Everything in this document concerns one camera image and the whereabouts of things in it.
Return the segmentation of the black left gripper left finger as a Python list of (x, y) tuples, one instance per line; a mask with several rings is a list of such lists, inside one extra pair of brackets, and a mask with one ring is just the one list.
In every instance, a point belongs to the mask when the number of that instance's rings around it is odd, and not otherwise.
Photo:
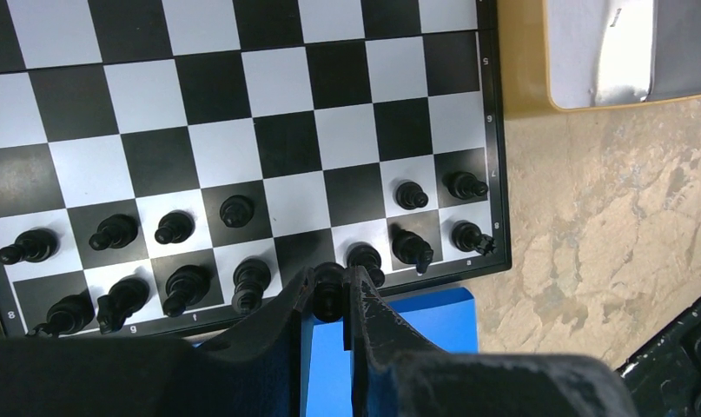
[(0, 340), (0, 416), (300, 416), (314, 271), (195, 347), (170, 337)]

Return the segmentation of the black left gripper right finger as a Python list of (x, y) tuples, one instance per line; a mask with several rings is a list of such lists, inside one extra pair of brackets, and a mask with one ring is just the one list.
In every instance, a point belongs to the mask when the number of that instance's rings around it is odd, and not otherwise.
[(576, 354), (453, 354), (347, 268), (345, 328), (355, 416), (635, 416), (624, 382)]

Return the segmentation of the black chess king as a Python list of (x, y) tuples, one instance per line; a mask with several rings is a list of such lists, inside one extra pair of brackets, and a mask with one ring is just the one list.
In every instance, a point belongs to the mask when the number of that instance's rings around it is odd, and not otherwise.
[(271, 271), (260, 258), (248, 258), (235, 269), (235, 291), (231, 300), (233, 310), (248, 315), (261, 307), (264, 291), (272, 280)]

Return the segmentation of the black bishop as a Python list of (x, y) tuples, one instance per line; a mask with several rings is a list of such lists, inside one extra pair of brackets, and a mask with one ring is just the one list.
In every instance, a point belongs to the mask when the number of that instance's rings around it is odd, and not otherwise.
[(200, 302), (210, 289), (212, 275), (205, 267), (185, 265), (178, 268), (166, 282), (167, 298), (163, 312), (174, 318), (182, 315), (187, 307)]

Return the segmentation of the black back row piece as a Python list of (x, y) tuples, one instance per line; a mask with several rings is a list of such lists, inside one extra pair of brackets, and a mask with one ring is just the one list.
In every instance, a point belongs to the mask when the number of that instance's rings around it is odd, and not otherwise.
[(148, 283), (137, 276), (121, 279), (107, 294), (97, 298), (96, 320), (101, 334), (122, 329), (124, 322), (149, 300)]

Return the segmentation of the black chess piece corner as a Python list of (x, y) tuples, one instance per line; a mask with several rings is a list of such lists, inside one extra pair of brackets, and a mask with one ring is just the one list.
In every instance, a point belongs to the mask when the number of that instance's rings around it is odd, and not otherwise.
[(472, 222), (459, 222), (451, 233), (454, 247), (459, 251), (476, 252), (483, 256), (493, 255), (497, 251), (495, 240), (484, 234), (478, 225)]

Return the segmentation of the black pawn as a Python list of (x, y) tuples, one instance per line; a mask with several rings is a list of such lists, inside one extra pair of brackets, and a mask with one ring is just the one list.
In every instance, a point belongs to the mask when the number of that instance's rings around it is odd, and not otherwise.
[(155, 241), (162, 245), (185, 242), (195, 230), (195, 221), (191, 214), (183, 211), (167, 213), (158, 222), (154, 233)]
[(245, 227), (255, 214), (254, 202), (245, 195), (232, 195), (219, 210), (219, 217), (228, 228)]
[(0, 262), (14, 265), (21, 261), (39, 263), (55, 254), (58, 238), (45, 228), (22, 232), (12, 244), (0, 248)]
[(138, 235), (138, 223), (130, 215), (115, 214), (102, 220), (96, 232), (89, 238), (89, 246), (95, 251), (124, 248)]

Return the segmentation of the black pawn second row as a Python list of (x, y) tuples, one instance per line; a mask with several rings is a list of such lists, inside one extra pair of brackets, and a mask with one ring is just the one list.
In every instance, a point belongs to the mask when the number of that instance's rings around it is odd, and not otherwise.
[(423, 209), (429, 202), (427, 193), (412, 181), (401, 183), (394, 191), (394, 199), (405, 210)]

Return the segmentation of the black corner rook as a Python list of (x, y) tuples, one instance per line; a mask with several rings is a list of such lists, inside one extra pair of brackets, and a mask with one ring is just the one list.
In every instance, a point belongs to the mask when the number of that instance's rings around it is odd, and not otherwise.
[(58, 338), (61, 335), (82, 331), (95, 317), (95, 310), (88, 295), (67, 295), (47, 312), (46, 320), (35, 325), (27, 337)]

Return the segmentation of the black pawn edge square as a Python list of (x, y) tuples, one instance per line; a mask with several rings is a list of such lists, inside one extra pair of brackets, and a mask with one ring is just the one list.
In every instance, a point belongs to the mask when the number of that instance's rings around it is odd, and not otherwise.
[(453, 172), (448, 176), (446, 187), (452, 197), (460, 200), (484, 197), (489, 191), (485, 182), (467, 171)]

